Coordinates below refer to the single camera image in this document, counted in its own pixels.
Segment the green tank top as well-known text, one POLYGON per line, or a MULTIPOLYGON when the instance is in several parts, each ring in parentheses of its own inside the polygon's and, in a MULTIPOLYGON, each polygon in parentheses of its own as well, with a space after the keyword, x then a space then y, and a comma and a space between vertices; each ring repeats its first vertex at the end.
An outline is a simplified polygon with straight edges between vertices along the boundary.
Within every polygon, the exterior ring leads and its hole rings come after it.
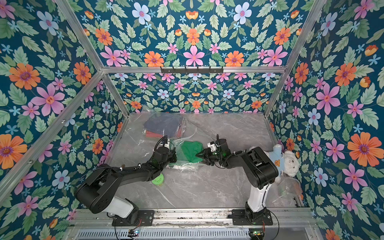
POLYGON ((200 142, 183 142, 178 153, 178 158, 181 161, 189 163, 199 163, 202 159, 197 158, 196 154, 202 150, 204 150, 204 148, 200 142))

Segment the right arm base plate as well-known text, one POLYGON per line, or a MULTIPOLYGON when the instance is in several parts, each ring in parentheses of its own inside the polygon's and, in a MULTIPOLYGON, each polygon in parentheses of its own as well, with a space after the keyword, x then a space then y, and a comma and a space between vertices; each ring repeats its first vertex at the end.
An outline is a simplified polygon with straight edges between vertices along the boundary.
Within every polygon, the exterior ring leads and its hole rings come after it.
POLYGON ((258 213, 246 209, 233 209, 227 218, 232 220, 234 226, 272 226, 274 224, 268 209, 258 213))

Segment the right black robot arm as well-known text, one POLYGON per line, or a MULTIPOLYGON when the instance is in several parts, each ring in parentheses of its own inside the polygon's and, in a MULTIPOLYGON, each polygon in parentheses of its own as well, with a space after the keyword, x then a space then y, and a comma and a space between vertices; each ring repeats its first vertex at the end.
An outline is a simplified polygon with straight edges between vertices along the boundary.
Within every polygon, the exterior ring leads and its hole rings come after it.
POLYGON ((267 210, 267 194, 279 176, 278 169, 267 154, 260 148, 232 152, 226 139, 217 139, 207 144, 207 148, 196 154, 205 165, 218 164, 220 168, 243 168, 251 184, 250 196, 246 202, 246 216, 258 218, 267 210))

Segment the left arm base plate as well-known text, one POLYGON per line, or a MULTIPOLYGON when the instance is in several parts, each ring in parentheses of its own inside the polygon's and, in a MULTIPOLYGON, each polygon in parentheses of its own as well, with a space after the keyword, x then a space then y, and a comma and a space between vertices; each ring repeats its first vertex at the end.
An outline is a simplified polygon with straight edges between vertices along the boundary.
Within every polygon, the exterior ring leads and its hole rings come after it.
POLYGON ((147 227, 151 226, 154 220, 154 210, 134 210, 127 218, 113 217, 113 227, 147 227))

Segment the clear vacuum bag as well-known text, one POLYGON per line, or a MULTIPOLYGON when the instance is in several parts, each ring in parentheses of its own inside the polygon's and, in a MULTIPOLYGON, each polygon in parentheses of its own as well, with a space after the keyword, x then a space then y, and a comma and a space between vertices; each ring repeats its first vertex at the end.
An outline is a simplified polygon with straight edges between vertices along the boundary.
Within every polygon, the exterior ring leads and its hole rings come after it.
POLYGON ((204 150, 202 143, 177 139, 171 141, 171 148, 176 152, 176 162, 169 163, 167 168, 181 172, 198 171, 203 160, 196 155, 204 150))

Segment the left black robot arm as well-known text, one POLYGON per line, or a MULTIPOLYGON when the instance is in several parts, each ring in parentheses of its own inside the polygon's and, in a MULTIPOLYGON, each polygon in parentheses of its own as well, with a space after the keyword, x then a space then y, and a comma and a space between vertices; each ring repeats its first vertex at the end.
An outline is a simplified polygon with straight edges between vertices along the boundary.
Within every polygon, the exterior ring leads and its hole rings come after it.
POLYGON ((126 219, 137 207, 129 200, 116 197, 118 188, 136 182, 151 182, 176 160, 176 149, 168 136, 164 136, 155 144, 150 159, 145 163, 124 168, 107 164, 97 167, 77 188, 75 197, 93 214, 104 212, 126 219))

